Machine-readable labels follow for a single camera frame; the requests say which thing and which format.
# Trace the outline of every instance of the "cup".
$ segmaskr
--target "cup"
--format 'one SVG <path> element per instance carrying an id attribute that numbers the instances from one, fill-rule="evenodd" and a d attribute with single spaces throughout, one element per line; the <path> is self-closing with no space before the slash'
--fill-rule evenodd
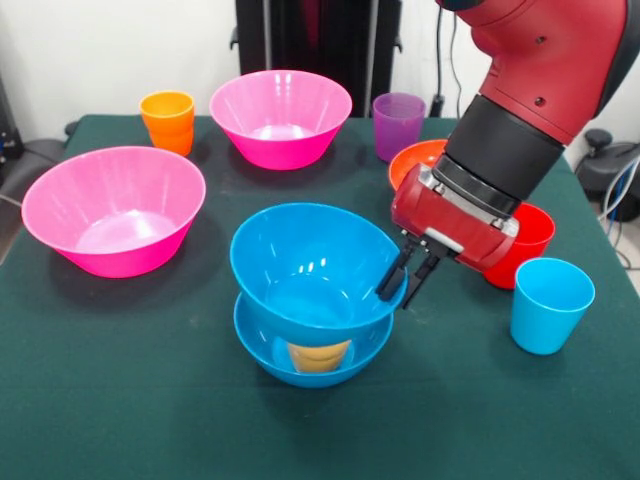
<path id="1" fill-rule="evenodd" d="M 301 347 L 293 343 L 288 343 L 287 347 L 298 372 L 321 373 L 338 368 L 350 344 L 351 340 L 347 340 L 326 347 Z"/>
<path id="2" fill-rule="evenodd" d="M 534 258 L 516 273 L 511 337 L 527 352 L 550 355 L 562 348 L 593 303 L 589 276 L 557 258 Z"/>
<path id="3" fill-rule="evenodd" d="M 154 147 L 188 155 L 193 145 L 194 102 L 184 92 L 156 92 L 140 102 L 140 113 Z"/>
<path id="4" fill-rule="evenodd" d="M 513 216 L 520 223 L 513 245 L 498 263 L 484 272 L 484 278 L 491 285 L 509 290 L 516 286 L 518 267 L 542 255 L 556 232 L 551 216 L 530 203 L 520 204 Z"/>
<path id="5" fill-rule="evenodd" d="M 385 93 L 373 101 L 376 154 L 390 162 L 398 152 L 420 138 L 427 106 L 408 93 Z"/>

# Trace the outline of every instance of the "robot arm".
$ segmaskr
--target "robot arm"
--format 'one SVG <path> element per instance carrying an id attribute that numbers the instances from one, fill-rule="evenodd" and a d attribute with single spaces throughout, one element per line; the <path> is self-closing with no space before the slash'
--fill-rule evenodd
<path id="1" fill-rule="evenodd" d="M 407 245 L 378 294 L 390 297 L 415 250 L 405 305 L 445 256 L 484 271 L 518 231 L 511 215 L 597 116 L 640 50 L 640 0 L 438 0 L 472 28 L 489 73 L 433 169 L 396 192 Z"/>

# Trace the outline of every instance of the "purple cup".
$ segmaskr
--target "purple cup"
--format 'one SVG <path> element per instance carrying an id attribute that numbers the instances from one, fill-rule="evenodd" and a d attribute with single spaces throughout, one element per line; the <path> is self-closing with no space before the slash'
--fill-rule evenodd
<path id="1" fill-rule="evenodd" d="M 400 150 L 420 138 L 427 106 L 408 93 L 385 93 L 373 101 L 376 154 L 390 162 Z"/>

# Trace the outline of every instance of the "table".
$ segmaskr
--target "table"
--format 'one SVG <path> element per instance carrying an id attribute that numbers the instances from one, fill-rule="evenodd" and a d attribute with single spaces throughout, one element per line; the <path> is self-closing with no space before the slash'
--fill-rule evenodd
<path id="1" fill-rule="evenodd" d="M 426 120 L 423 137 L 453 126 Z M 228 248 L 252 213 L 325 202 L 400 240 L 372 131 L 350 119 L 322 161 L 278 173 L 197 118 L 205 206 L 143 277 L 92 277 L 21 233 L 0 268 L 0 478 L 640 478 L 640 303 L 563 160 L 532 200 L 557 222 L 549 254 L 597 299 L 560 353 L 520 350 L 512 294 L 451 261 L 343 385 L 289 387 L 244 351 Z M 123 144 L 149 144 L 139 117 L 91 115 L 67 156 Z"/>

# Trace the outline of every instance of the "plastic bowl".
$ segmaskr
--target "plastic bowl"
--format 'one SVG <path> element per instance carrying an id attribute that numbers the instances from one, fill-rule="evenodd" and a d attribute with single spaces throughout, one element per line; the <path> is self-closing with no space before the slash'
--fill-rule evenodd
<path id="1" fill-rule="evenodd" d="M 382 350 L 393 328 L 391 314 L 353 339 L 336 370 L 325 373 L 300 373 L 293 366 L 287 343 L 252 315 L 244 299 L 244 295 L 238 296 L 233 314 L 240 342 L 268 373 L 296 387 L 325 388 L 349 380 L 362 371 Z"/>
<path id="2" fill-rule="evenodd" d="M 389 316 L 375 293 L 398 247 L 378 227 L 340 208 L 277 205 L 256 213 L 231 241 L 231 267 L 248 308 L 296 345 L 334 345 Z"/>
<path id="3" fill-rule="evenodd" d="M 389 182 L 393 189 L 398 190 L 400 188 L 404 177 L 418 163 L 433 168 L 440 155 L 444 153 L 446 145 L 447 140 L 427 140 L 398 152 L 389 165 Z"/>
<path id="4" fill-rule="evenodd" d="M 270 170 L 317 161 L 351 113 L 351 97 L 328 78 L 296 70 L 237 77 L 211 97 L 211 116 L 242 155 Z"/>
<path id="5" fill-rule="evenodd" d="M 151 147 L 71 158 L 42 175 L 22 204 L 27 230 L 80 268 L 125 278 L 166 263 L 205 197 L 200 170 Z"/>

